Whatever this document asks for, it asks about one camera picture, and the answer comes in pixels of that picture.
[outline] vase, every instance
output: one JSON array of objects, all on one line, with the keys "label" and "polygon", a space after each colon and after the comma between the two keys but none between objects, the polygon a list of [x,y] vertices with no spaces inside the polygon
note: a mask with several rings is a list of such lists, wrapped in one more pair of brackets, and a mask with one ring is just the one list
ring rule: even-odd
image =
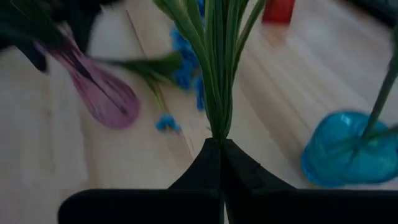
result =
[{"label": "vase", "polygon": [[139,100],[131,88],[100,69],[86,57],[73,39],[49,53],[68,71],[72,82],[95,120],[111,129],[124,129],[134,122]]},{"label": "vase", "polygon": [[[370,141],[361,138],[369,116],[355,111],[328,115],[316,128],[302,154],[307,178],[322,187],[378,184],[398,174],[395,135]],[[375,131],[386,130],[378,121]]]}]

